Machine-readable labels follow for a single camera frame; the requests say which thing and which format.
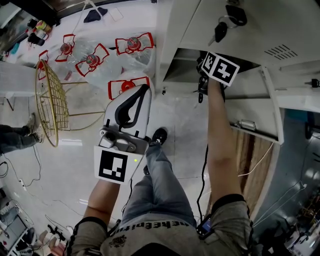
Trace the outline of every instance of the blue jeans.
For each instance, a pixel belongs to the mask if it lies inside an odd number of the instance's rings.
[[[146,161],[150,175],[145,175],[134,186],[122,223],[153,213],[177,217],[196,227],[186,193],[174,175],[160,143],[151,143],[146,151]]]
[[[23,150],[37,143],[35,136],[29,136],[29,128],[13,128],[0,124],[0,155],[15,150]]]

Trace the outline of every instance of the black sleeve trim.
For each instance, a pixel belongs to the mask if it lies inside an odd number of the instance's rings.
[[[245,199],[241,194],[225,195],[214,203],[214,205],[212,206],[211,214],[214,214],[215,211],[218,210],[220,207],[234,202],[245,202]]]
[[[80,220],[80,222],[77,225],[75,225],[74,228],[78,228],[78,226],[81,223],[85,223],[85,222],[95,222],[95,223],[99,224],[101,227],[103,227],[104,231],[106,233],[108,233],[108,227],[107,227],[106,223],[97,217],[85,217],[82,220]]]

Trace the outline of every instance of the black shoe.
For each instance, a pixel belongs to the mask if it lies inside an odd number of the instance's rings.
[[[159,128],[154,132],[151,142],[158,142],[161,145],[163,145],[165,143],[167,137],[168,137],[167,131],[163,128]]]
[[[144,173],[144,175],[149,175],[149,174],[150,174],[149,169],[148,169],[148,165],[146,165],[146,166],[143,168],[143,173]]]

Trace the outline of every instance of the ventilation slot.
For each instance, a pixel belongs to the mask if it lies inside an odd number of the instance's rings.
[[[281,44],[277,47],[273,47],[269,50],[264,51],[266,54],[269,54],[279,61],[290,59],[298,56],[293,50],[291,50],[289,47],[285,46],[284,44]]]

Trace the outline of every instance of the t-shirt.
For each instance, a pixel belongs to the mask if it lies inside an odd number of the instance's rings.
[[[68,256],[247,255],[252,222],[243,197],[224,196],[213,205],[211,213],[210,235],[205,238],[189,223],[165,214],[144,214],[120,225],[110,236],[102,220],[86,217],[75,226],[65,253]]]

